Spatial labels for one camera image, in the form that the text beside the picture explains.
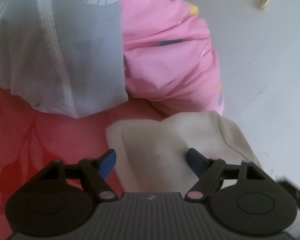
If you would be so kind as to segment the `pink grey floral quilt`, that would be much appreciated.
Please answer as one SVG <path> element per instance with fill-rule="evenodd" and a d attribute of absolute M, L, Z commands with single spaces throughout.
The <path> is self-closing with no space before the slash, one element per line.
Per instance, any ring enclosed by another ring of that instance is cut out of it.
<path fill-rule="evenodd" d="M 72 118 L 129 97 L 224 110 L 210 31 L 184 0 L 0 0 L 0 88 Z"/>

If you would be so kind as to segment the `beige garment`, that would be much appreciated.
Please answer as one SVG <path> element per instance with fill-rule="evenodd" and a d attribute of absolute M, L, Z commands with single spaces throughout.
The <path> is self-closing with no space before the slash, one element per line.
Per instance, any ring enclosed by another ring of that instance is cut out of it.
<path fill-rule="evenodd" d="M 126 192 L 185 194 L 198 180 L 186 161 L 189 148 L 227 164 L 249 160 L 260 166 L 238 125 L 214 111 L 121 120 L 107 128 L 106 138 L 117 153 L 115 170 Z"/>

